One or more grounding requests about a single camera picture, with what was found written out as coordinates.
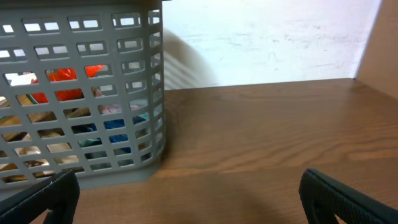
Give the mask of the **orange cracker package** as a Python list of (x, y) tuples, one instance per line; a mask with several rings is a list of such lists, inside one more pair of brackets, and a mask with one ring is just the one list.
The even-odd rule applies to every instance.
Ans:
[[(87, 78), (94, 78), (97, 75), (97, 73), (99, 73), (104, 68), (106, 68), (106, 65), (87, 66), (85, 67), (85, 75)], [(74, 86), (74, 84), (72, 86), (69, 85), (72, 82), (77, 82), (78, 80), (78, 75), (74, 68), (57, 68), (54, 70), (46, 70), (45, 74), (50, 83), (65, 84), (65, 86), (62, 86), (62, 88), (59, 87), (54, 92), (50, 92), (55, 94), (55, 97), (58, 101), (70, 101), (70, 100), (77, 100), (84, 98), (84, 94), (81, 88), (72, 88), (76, 86)], [(34, 78), (32, 79), (30, 84), (33, 85), (38, 83), (39, 83), (38, 78)], [(38, 93), (31, 93), (27, 96), (29, 96), (31, 101), (33, 101), (35, 104), (42, 104), (49, 102), (47, 94), (44, 93), (44, 91)]]

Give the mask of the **white brown snack bag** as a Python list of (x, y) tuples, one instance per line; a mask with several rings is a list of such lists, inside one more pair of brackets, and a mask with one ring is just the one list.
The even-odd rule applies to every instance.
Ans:
[[(32, 79), (36, 78), (35, 74), (32, 72), (24, 72), (22, 74), (20, 73), (6, 73), (5, 79), (7, 82), (12, 85), (12, 86), (20, 86), (20, 85), (31, 85)], [(20, 95), (17, 97), (18, 101), (22, 103), (22, 105), (33, 105), (35, 104), (29, 96), (27, 95)], [(67, 109), (64, 111), (66, 118), (71, 119), (71, 118), (78, 118), (78, 117), (84, 117), (84, 116), (89, 116), (90, 111), (87, 107), (83, 108), (73, 108), (73, 109)], [(38, 112), (38, 113), (33, 113), (33, 114), (28, 114), (27, 115), (29, 121), (32, 123), (39, 123), (39, 122), (45, 122), (45, 121), (55, 121), (57, 119), (56, 115), (52, 111), (44, 111), (44, 112)], [(1, 126), (6, 127), (6, 126), (15, 126), (15, 125), (20, 125), (21, 120), (18, 116), (16, 115), (9, 115), (9, 116), (2, 116), (1, 117)], [(11, 133), (11, 134), (3, 134), (2, 135), (4, 140), (7, 142), (11, 141), (30, 141), (32, 138), (30, 134), (27, 132), (16, 132), (16, 133)], [(61, 129), (49, 129), (49, 130), (44, 130), (44, 131), (39, 131), (39, 136), (43, 138), (55, 138), (55, 137), (60, 137), (63, 136), (63, 131)], [(50, 144), (46, 146), (46, 149), (48, 149), (50, 152), (63, 152), (63, 151), (69, 151), (71, 149), (71, 146), (69, 143), (56, 143), (56, 144)], [(42, 150), (39, 149), (37, 146), (27, 146), (27, 147), (17, 147), (13, 149), (15, 154), (17, 156), (26, 156), (26, 155), (36, 155), (36, 154), (41, 154)], [(64, 158), (56, 159), (55, 160), (59, 164), (64, 164), (64, 163), (74, 163), (78, 162), (77, 156), (67, 156)], [(38, 166), (47, 166), (49, 165), (49, 162), (46, 159), (31, 159), (24, 161), (23, 164), (28, 167), (38, 167)], [(18, 169), (18, 166), (15, 165), (13, 162), (9, 163), (4, 163), (1, 164), (1, 171), (5, 172), (8, 170), (16, 170)], [(44, 178), (48, 177), (51, 175), (54, 175), (54, 171), (52, 170), (45, 170), (45, 171), (39, 171), (39, 172), (34, 172), (33, 175), (36, 178)], [(27, 177), (24, 174), (18, 174), (18, 175), (10, 175), (10, 176), (4, 176), (2, 178), (2, 181), (5, 183), (11, 183), (11, 182), (21, 182), (25, 181)]]

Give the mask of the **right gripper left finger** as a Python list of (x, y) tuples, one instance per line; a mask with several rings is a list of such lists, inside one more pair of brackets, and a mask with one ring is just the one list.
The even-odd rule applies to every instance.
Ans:
[(44, 223), (72, 224), (80, 186), (74, 172), (60, 172), (1, 201), (1, 223), (30, 223), (47, 212)]

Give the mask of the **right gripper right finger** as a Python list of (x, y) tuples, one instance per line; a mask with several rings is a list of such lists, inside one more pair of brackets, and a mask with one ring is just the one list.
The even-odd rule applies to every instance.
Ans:
[(299, 195), (309, 224), (397, 223), (397, 210), (316, 169), (303, 173)]

